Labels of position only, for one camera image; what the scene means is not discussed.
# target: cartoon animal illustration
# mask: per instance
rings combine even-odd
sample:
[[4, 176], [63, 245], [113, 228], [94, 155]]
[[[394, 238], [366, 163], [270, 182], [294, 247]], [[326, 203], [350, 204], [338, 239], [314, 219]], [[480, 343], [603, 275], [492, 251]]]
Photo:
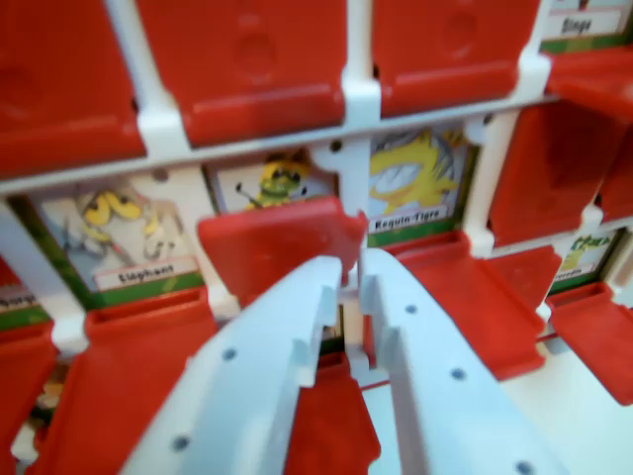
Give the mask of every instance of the cartoon animal illustration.
[[109, 258], [112, 265], [106, 267], [110, 267], [162, 259], [186, 248], [175, 205], [149, 200], [129, 183], [79, 192], [73, 202], [74, 217], [67, 213], [63, 225], [67, 252], [87, 253], [100, 261]]
[[420, 207], [442, 203], [457, 188], [451, 143], [459, 146], [463, 135], [449, 131], [444, 137], [430, 129], [392, 134], [374, 147], [370, 174], [378, 180], [370, 196], [388, 203], [383, 214], [407, 203]]
[[570, 253], [565, 256], [565, 260], [563, 260], [563, 264], [561, 265], [561, 270], [575, 269], [578, 267], [581, 257], [585, 251], [591, 248], [608, 245], [610, 242], [611, 239], [608, 237], [592, 237], [591, 235], [579, 237], [574, 241]]
[[307, 198], [308, 189], [302, 186], [310, 175], [308, 152], [300, 148], [293, 153], [272, 153], [266, 159], [259, 179], [259, 193], [255, 198], [243, 190], [241, 182], [235, 192], [248, 200], [245, 210], [278, 206]]

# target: red plastic tray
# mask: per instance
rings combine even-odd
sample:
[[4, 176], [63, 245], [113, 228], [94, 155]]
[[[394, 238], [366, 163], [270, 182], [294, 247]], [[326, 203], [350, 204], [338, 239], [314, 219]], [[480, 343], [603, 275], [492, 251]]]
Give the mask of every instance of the red plastic tray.
[[117, 473], [216, 324], [201, 288], [91, 312], [85, 329], [35, 474]]
[[20, 285], [20, 278], [15, 274], [9, 264], [0, 256], [0, 287], [9, 285]]
[[370, 368], [376, 367], [376, 342], [374, 341], [374, 326], [372, 316], [363, 316], [363, 350], [367, 354]]
[[0, 473], [15, 473], [11, 445], [55, 364], [52, 323], [0, 332]]
[[193, 145], [340, 124], [342, 0], [137, 0]]
[[103, 2], [4, 0], [0, 179], [144, 155]]
[[548, 245], [497, 257], [488, 263], [525, 300], [530, 309], [536, 309], [550, 290], [562, 260], [554, 248]]
[[426, 288], [497, 379], [538, 368], [545, 325], [489, 262], [472, 258], [462, 233], [385, 248]]
[[340, 257], [346, 275], [366, 231], [365, 215], [345, 215], [335, 197], [222, 215], [198, 225], [200, 243], [242, 307], [318, 255]]
[[538, 0], [375, 0], [383, 117], [503, 97]]
[[495, 245], [576, 229], [625, 132], [568, 101], [523, 109], [491, 205]]
[[380, 442], [347, 357], [322, 357], [315, 385], [299, 394], [284, 473], [366, 474], [379, 456]]
[[556, 54], [551, 59], [548, 92], [633, 122], [633, 47]]
[[603, 221], [633, 216], [633, 129], [629, 130], [600, 191], [598, 203]]
[[603, 283], [547, 299], [550, 323], [621, 405], [633, 403], [633, 314]]

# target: plastic hole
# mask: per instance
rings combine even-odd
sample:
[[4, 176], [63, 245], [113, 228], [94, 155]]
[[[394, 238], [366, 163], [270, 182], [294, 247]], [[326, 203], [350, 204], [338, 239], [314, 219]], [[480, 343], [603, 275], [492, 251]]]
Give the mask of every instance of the plastic hole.
[[222, 359], [224, 361], [231, 361], [237, 356], [237, 351], [234, 348], [225, 349], [225, 352], [222, 353]]
[[177, 437], [175, 437], [172, 442], [171, 442], [171, 448], [175, 451], [175, 452], [180, 452], [182, 450], [184, 450], [185, 448], [187, 448], [187, 446], [189, 445], [189, 437], [187, 435], [178, 435]]
[[534, 475], [534, 469], [529, 462], [521, 461], [516, 464], [516, 471], [521, 475]]
[[164, 183], [169, 179], [169, 172], [164, 168], [156, 168], [151, 172], [151, 177], [158, 183]]
[[341, 141], [332, 141], [332, 143], [329, 145], [329, 149], [332, 150], [334, 153], [337, 153], [342, 148], [343, 148], [343, 142]]
[[462, 368], [455, 368], [451, 371], [451, 377], [458, 381], [463, 381], [464, 379], [466, 379], [466, 371], [464, 371]]

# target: cartoon bee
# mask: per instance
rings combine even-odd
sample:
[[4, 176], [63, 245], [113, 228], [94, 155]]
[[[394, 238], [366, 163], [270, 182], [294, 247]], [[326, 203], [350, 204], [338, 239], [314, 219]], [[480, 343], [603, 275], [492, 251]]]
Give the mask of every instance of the cartoon bee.
[[385, 215], [407, 203], [439, 205], [457, 188], [452, 148], [464, 142], [461, 133], [429, 129], [387, 136], [374, 145], [370, 173], [378, 180], [370, 196], [387, 203]]
[[241, 182], [235, 185], [235, 192], [248, 200], [245, 210], [284, 205], [307, 197], [308, 188], [302, 185], [310, 170], [305, 148], [292, 154], [272, 153], [264, 164], [257, 197], [253, 198], [245, 192]]

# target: white plastic frame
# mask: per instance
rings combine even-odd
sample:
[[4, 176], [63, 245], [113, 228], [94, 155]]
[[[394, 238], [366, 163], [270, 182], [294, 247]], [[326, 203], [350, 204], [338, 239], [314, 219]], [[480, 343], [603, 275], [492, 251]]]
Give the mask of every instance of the white plastic frame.
[[147, 155], [113, 163], [56, 171], [0, 183], [0, 195], [84, 179], [129, 173], [157, 166], [202, 162], [257, 151], [367, 136], [386, 130], [416, 128], [522, 107], [543, 100], [550, 61], [538, 52], [552, 0], [542, 0], [530, 40], [518, 62], [518, 81], [507, 97], [391, 119], [380, 118], [381, 92], [371, 76], [372, 2], [347, 0], [347, 64], [341, 77], [346, 112], [341, 126], [272, 138], [191, 148], [182, 118], [165, 90], [149, 49], [134, 0], [106, 0], [139, 106], [137, 124]]
[[134, 187], [140, 187], [147, 196], [153, 199], [166, 199], [176, 205], [185, 234], [189, 238], [207, 285], [209, 306], [217, 320], [232, 318], [239, 313], [239, 305], [226, 288], [198, 239], [198, 224], [216, 214], [203, 170], [198, 165], [189, 165], [164, 171], [164, 181], [154, 179], [155, 175], [152, 173], [140, 173], [131, 175], [130, 182]]
[[0, 202], [0, 254], [53, 320], [52, 342], [63, 355], [86, 349], [86, 312], [5, 200]]

